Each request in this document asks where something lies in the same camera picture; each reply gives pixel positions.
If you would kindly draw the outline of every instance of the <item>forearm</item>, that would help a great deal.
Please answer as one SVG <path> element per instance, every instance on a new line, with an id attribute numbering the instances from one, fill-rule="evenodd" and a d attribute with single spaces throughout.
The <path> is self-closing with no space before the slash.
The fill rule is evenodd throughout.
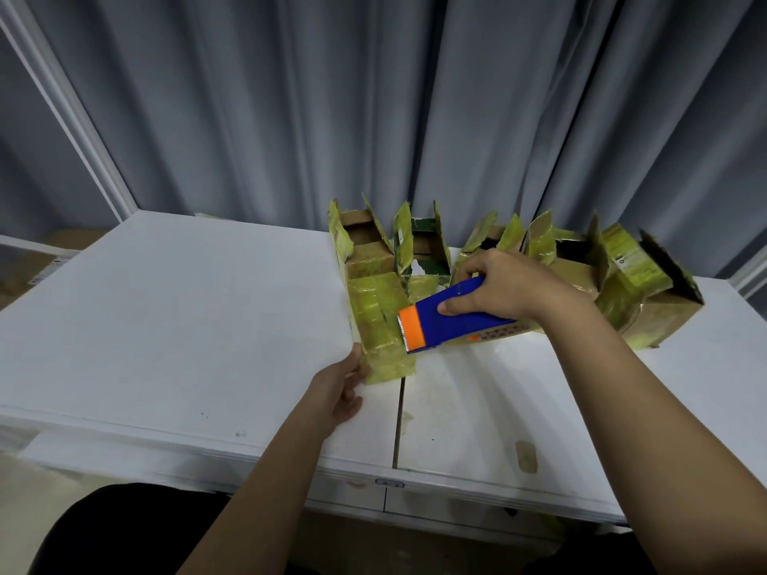
<path id="1" fill-rule="evenodd" d="M 300 405 L 179 573 L 282 573 L 322 447 Z"/>
<path id="2" fill-rule="evenodd" d="M 588 299 L 556 303 L 540 321 L 610 485 L 657 567 L 722 568 L 731 557 L 764 560 L 762 484 Z"/>

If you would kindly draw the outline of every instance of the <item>floor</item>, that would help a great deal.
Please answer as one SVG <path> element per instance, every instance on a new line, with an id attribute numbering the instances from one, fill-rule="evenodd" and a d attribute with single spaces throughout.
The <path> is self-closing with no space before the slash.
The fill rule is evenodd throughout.
<path id="1" fill-rule="evenodd" d="M 74 502 L 115 481 L 62 474 L 0 454 L 0 575 L 26 573 L 48 529 Z M 520 573 L 529 551 L 304 512 L 291 560 L 323 575 Z"/>

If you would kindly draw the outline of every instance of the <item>hand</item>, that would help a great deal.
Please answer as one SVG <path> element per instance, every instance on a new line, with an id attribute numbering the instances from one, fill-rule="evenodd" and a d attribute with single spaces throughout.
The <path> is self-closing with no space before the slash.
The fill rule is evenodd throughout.
<path id="1" fill-rule="evenodd" d="M 370 366 L 362 360 L 362 347 L 355 343 L 343 360 L 317 372 L 297 408 L 302 415 L 312 416 L 326 438 L 337 425 L 359 412 L 362 398 L 354 388 L 369 374 Z"/>
<path id="2" fill-rule="evenodd" d="M 538 320 L 556 299 L 571 299 L 578 293 L 546 266 L 519 252 L 481 250 L 457 270 L 457 282 L 471 278 L 474 272 L 484 274 L 485 282 L 471 294 L 439 304 L 437 310 L 451 317 L 482 312 L 505 319 Z"/>

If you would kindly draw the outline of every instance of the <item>black pants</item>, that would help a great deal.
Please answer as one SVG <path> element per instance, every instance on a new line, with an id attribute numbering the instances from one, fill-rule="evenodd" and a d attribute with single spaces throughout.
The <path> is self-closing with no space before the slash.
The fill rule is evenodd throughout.
<path id="1" fill-rule="evenodd" d="M 156 484 L 99 488 L 56 521 L 29 573 L 175 573 L 228 502 Z"/>
<path id="2" fill-rule="evenodd" d="M 99 488 L 48 533 L 30 575 L 175 573 L 229 502 L 225 494 L 156 484 Z M 525 573 L 654 573 L 633 533 L 588 536 L 534 561 Z M 288 565 L 285 573 L 313 573 Z"/>

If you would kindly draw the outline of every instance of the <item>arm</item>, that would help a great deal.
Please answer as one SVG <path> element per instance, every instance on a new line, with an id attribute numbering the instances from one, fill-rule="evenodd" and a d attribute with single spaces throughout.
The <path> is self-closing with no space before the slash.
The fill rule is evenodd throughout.
<path id="1" fill-rule="evenodd" d="M 179 575 L 283 572 L 322 442 L 360 410 L 354 387 L 369 373 L 355 343 L 346 359 L 314 376 Z"/>
<path id="2" fill-rule="evenodd" d="M 543 327 L 610 486 L 658 570 L 767 569 L 767 491 L 586 295 L 518 253 L 487 250 L 460 270 L 460 280 L 479 271 L 485 282 L 440 312 L 481 310 Z"/>

